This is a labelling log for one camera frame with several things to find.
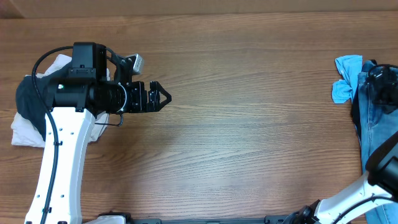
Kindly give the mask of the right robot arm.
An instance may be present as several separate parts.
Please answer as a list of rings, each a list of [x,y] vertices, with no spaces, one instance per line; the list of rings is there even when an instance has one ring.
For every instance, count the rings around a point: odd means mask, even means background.
[[[397,223],[397,66],[368,60],[358,75],[353,121],[363,174],[340,193],[289,215],[286,223]]]

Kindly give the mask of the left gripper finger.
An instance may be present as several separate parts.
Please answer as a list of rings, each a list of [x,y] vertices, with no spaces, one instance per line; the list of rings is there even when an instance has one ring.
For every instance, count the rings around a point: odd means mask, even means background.
[[[153,99],[160,99],[160,96],[163,95],[167,100],[171,100],[172,96],[169,92],[167,92],[163,86],[157,81],[150,82],[150,95]]]
[[[172,101],[172,99],[166,99],[164,101],[160,100],[150,100],[149,103],[149,111],[150,112],[159,112],[163,107],[165,107],[167,104],[169,104]]]

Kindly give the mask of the light blue denim jeans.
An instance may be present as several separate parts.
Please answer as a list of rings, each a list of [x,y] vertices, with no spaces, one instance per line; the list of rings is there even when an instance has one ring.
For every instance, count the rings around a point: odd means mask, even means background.
[[[386,113],[382,105],[375,105],[373,98],[375,92],[370,83],[366,81],[368,72],[378,75],[380,68],[372,69],[375,63],[368,60],[364,63],[358,74],[359,123],[358,135],[361,139],[362,169],[370,155],[389,137],[397,132],[397,110]],[[368,223],[397,224],[397,204],[390,203],[378,206],[366,213]]]

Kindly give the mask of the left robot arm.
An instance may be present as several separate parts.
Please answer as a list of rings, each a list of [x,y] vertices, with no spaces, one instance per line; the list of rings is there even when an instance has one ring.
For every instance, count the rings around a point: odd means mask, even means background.
[[[35,196],[25,223],[81,223],[81,182],[96,119],[109,113],[158,112],[172,101],[162,85],[132,80],[140,55],[122,57],[102,44],[76,42],[61,75],[36,90],[45,111],[46,137]]]

